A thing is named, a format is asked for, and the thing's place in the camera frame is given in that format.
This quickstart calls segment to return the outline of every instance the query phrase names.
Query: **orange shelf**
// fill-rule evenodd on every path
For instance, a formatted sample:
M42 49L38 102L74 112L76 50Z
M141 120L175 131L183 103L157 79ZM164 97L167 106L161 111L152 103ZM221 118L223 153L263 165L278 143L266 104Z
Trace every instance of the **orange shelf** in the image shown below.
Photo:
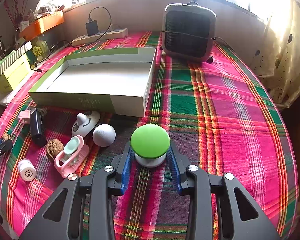
M26 41L31 41L41 33L65 22L63 18L63 12L58 11L56 13L44 16L35 22L31 23L27 28L25 28L19 37L23 37Z

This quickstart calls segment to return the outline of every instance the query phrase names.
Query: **green box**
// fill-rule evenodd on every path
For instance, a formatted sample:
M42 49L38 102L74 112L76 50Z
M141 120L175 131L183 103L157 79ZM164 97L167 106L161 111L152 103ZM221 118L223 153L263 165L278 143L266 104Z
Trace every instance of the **green box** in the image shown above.
M12 51L9 55L0 61L0 76L6 71L18 58L20 58L27 51L32 49L31 42L27 42L20 47L17 51Z
M101 49L67 55L29 90L35 103L143 117L155 48Z
M28 58L23 54L0 75L0 93L15 90L29 72Z

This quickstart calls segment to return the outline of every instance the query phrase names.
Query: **mint green part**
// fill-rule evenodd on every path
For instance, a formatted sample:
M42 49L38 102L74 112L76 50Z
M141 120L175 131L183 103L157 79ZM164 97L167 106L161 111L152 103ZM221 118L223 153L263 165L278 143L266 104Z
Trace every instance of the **mint green part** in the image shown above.
M133 132L130 144L133 151L140 157L156 159L169 149L170 137L161 126L145 124Z
M75 150L79 147L79 139L78 137L72 137L70 141L66 144L63 152L67 155L70 155L75 152Z

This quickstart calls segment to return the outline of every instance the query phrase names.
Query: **fan grille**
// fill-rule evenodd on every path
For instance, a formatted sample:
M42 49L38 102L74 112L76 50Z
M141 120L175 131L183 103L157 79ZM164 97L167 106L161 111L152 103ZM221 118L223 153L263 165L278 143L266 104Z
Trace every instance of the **fan grille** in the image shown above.
M200 58L206 53L209 30L210 19L206 15L169 11L164 45L172 52Z

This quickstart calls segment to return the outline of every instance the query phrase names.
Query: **phone charger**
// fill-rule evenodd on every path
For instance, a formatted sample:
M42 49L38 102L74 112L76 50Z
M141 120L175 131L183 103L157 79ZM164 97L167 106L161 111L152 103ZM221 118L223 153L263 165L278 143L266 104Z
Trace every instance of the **phone charger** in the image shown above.
M92 36L92 35L97 34L99 32L97 21L94 20L92 22L87 22L86 23L86 29L87 29L88 36Z

